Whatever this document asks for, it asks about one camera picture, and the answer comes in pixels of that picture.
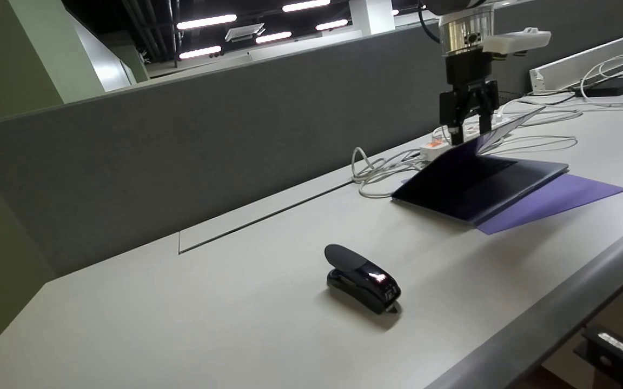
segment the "gray partition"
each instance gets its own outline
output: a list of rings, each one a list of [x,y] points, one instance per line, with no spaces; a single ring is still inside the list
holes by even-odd
[[[545,52],[497,66],[504,98],[526,69],[623,34],[623,0],[538,0],[499,28],[552,28]],[[402,30],[0,123],[0,192],[57,275],[106,259],[436,123],[439,48]]]

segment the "robotic arm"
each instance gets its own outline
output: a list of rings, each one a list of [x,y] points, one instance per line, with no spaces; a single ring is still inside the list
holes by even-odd
[[[552,34],[537,28],[495,34],[488,0],[427,0],[427,7],[441,19],[446,81],[451,87],[439,98],[439,122],[448,126],[451,146],[461,146],[469,114],[480,114],[480,134],[492,132],[499,109],[497,83],[488,79],[493,59],[545,48]]]

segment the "purple mat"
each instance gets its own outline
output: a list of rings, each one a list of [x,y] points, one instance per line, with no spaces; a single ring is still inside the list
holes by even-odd
[[[619,192],[623,192],[620,187],[562,175],[523,196],[514,206],[506,207],[504,213],[495,215],[493,219],[484,220],[479,230],[487,235],[493,235],[519,225],[562,215],[573,207],[582,207],[587,204],[601,202],[606,196],[615,196]]]

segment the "black stapler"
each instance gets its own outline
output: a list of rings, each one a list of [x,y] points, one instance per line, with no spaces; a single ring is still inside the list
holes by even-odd
[[[401,287],[390,272],[340,244],[328,244],[324,255],[333,266],[327,277],[328,287],[351,294],[378,316],[392,312]]]

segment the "white desk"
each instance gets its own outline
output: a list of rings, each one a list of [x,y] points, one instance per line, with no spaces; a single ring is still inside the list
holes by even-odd
[[[526,134],[578,137],[521,156],[623,187],[623,110]],[[48,284],[0,338],[0,389],[427,388],[623,239],[623,194],[488,239],[344,187],[178,255],[340,181],[341,172]],[[330,243],[397,279],[401,319],[327,292]]]

